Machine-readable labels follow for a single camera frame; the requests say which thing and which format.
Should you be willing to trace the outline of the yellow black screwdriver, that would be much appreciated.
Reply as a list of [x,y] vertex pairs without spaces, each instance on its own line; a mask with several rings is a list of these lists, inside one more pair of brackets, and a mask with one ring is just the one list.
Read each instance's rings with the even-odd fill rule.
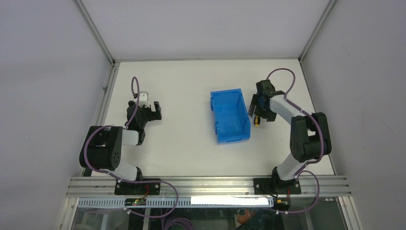
[[260,126],[260,117],[258,115],[256,115],[255,118],[254,118],[254,126],[255,127]]

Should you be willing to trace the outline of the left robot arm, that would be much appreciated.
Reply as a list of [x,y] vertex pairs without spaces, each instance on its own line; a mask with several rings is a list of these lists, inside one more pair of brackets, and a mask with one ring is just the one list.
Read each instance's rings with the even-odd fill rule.
[[122,146],[140,146],[143,144],[148,122],[161,120],[161,107],[158,101],[128,102],[128,127],[91,126],[79,154],[79,163],[83,168],[108,174],[119,181],[126,181],[126,189],[133,195],[144,189],[142,171],[139,167],[127,163],[121,157]]

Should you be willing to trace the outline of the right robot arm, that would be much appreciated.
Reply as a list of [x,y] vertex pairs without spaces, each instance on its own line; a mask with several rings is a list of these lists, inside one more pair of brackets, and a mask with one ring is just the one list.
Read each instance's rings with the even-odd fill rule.
[[290,154],[273,169],[269,182],[274,193],[282,194],[307,165],[318,163],[331,153],[327,116],[322,112],[308,113],[288,99],[285,92],[276,90],[270,80],[257,82],[256,89],[248,110],[254,125],[258,127],[262,119],[273,122],[278,115],[290,125]]

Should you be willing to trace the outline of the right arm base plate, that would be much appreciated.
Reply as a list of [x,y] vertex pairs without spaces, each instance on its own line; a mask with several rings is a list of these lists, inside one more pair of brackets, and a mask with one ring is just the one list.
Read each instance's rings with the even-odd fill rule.
[[275,178],[254,178],[256,195],[299,195],[302,193],[300,183],[295,179],[283,181]]

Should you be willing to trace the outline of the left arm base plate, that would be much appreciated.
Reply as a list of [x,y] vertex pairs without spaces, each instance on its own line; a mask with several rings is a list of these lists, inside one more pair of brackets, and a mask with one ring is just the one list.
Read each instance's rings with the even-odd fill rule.
[[144,179],[145,183],[127,183],[116,181],[114,194],[118,196],[157,196],[160,194],[161,180],[158,178]]

